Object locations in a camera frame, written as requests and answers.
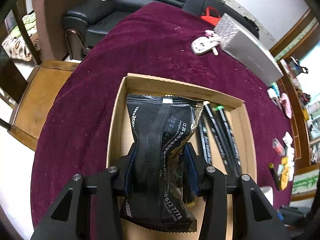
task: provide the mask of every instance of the sofa armrest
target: sofa armrest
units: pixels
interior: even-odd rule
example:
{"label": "sofa armrest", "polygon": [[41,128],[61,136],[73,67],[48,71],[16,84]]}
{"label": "sofa armrest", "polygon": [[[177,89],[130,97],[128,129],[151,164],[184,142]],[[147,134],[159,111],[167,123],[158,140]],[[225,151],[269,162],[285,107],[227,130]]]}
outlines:
{"label": "sofa armrest", "polygon": [[87,0],[32,0],[42,59],[61,60],[68,53],[61,19],[68,9]]}
{"label": "sofa armrest", "polygon": [[86,21],[89,25],[95,25],[114,12],[115,9],[111,0],[89,0],[69,9],[65,16],[77,17]]}

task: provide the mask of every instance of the black leather sofa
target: black leather sofa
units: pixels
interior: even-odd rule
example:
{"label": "black leather sofa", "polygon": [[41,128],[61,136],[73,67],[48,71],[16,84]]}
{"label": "black leather sofa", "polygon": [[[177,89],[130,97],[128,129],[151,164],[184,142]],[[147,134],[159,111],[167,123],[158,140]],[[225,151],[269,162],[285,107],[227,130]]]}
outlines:
{"label": "black leather sofa", "polygon": [[204,15],[205,9],[212,6],[220,15],[227,13],[259,38],[259,29],[253,21],[220,0],[89,0],[69,9],[62,19],[70,57],[82,60],[122,19],[154,1],[177,6],[195,16]]}

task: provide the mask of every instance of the wooden chair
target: wooden chair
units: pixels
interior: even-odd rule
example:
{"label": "wooden chair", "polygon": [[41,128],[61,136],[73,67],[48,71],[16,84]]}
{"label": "wooden chair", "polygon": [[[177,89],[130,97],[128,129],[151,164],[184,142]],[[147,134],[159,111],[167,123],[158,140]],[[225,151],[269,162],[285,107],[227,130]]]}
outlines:
{"label": "wooden chair", "polygon": [[[2,96],[1,99],[13,107],[9,123],[0,119],[0,125],[18,141],[35,151],[53,101],[78,64],[56,60],[41,62],[16,4],[12,11],[36,67],[25,80],[3,47],[0,47],[0,88],[5,92],[5,97]],[[9,97],[16,102],[14,105],[8,100]]]}

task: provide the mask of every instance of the silver box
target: silver box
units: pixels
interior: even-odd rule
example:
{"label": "silver box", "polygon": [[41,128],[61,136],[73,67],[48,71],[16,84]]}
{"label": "silver box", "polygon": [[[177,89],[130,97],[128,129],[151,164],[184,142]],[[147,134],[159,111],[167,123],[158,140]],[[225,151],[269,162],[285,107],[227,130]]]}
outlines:
{"label": "silver box", "polygon": [[249,68],[267,86],[283,77],[271,53],[228,14],[221,17],[214,32],[221,38],[221,49]]}

